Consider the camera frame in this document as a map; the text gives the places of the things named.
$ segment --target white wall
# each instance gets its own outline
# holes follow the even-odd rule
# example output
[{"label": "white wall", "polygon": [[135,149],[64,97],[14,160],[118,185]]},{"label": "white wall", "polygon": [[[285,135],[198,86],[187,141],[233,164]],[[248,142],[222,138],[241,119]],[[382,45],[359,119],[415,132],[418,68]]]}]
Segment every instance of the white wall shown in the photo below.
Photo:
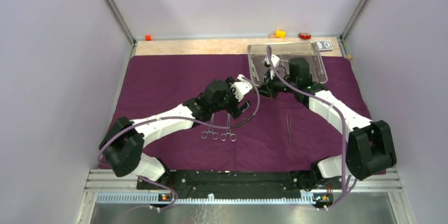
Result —
[{"label": "white wall", "polygon": [[115,0],[134,37],[341,34],[360,0]]},{"label": "white wall", "polygon": [[390,123],[418,223],[445,223],[447,0],[371,0],[348,39],[369,109]]},{"label": "white wall", "polygon": [[73,223],[129,44],[103,0],[0,5],[0,223]]}]

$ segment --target purple cloth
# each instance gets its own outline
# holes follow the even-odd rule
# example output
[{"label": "purple cloth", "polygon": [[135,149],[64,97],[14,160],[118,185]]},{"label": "purple cloth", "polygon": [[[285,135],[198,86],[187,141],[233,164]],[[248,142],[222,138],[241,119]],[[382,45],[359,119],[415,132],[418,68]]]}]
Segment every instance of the purple cloth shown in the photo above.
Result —
[{"label": "purple cloth", "polygon": [[[329,90],[347,106],[370,117],[362,100],[350,62],[324,57]],[[238,74],[249,77],[246,54],[240,55],[158,55],[133,57],[118,100],[113,121],[121,116],[144,118],[170,110],[203,92],[213,79],[225,80]],[[252,104],[238,120],[255,109],[256,96],[245,97]],[[291,142],[286,114],[291,115]],[[215,115],[215,125],[226,125],[227,114]],[[280,93],[275,100],[261,97],[258,114],[245,126],[232,130],[237,140],[203,139],[207,126],[182,130],[146,147],[149,156],[161,158],[171,169],[231,171],[308,170],[310,164],[341,154],[341,135],[319,115],[298,103],[292,94]],[[225,130],[215,129],[219,134]]]}]

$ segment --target metal tray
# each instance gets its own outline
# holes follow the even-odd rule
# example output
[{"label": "metal tray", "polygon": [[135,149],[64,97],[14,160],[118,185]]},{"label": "metal tray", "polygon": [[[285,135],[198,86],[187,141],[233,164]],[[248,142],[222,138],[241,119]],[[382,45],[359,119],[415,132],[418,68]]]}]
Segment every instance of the metal tray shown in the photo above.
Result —
[{"label": "metal tray", "polygon": [[[263,83],[264,74],[267,67],[263,65],[266,57],[266,48],[270,45],[272,54],[280,57],[280,66],[289,73],[288,60],[295,57],[304,57],[310,63],[310,73],[313,76],[313,82],[326,83],[328,77],[322,62],[322,57],[318,46],[313,42],[301,43],[267,43],[267,44],[251,44],[247,47],[247,56],[249,59],[250,79],[259,86]],[[281,76],[285,76],[285,70],[278,70]]]}]

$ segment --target wooden table surface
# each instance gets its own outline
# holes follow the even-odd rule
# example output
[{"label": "wooden table surface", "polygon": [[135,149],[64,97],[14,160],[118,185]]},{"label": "wooden table surface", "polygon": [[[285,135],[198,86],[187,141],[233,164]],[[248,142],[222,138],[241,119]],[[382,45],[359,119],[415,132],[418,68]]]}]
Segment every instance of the wooden table surface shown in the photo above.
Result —
[{"label": "wooden table surface", "polygon": [[[330,40],[333,45],[333,50],[322,51],[322,56],[342,57],[338,39],[336,37],[311,38],[311,41],[321,40]],[[247,54],[247,46],[250,44],[308,41],[309,40],[302,40],[300,38],[139,41],[135,55]]]}]

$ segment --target yellow object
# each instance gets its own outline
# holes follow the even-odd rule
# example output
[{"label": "yellow object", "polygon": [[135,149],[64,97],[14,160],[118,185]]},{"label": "yellow object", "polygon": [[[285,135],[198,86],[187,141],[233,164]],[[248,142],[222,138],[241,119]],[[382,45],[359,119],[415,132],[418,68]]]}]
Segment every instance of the yellow object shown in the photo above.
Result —
[{"label": "yellow object", "polygon": [[286,37],[286,32],[281,31],[281,30],[277,30],[275,32],[275,36],[278,37],[278,38],[285,38]]}]

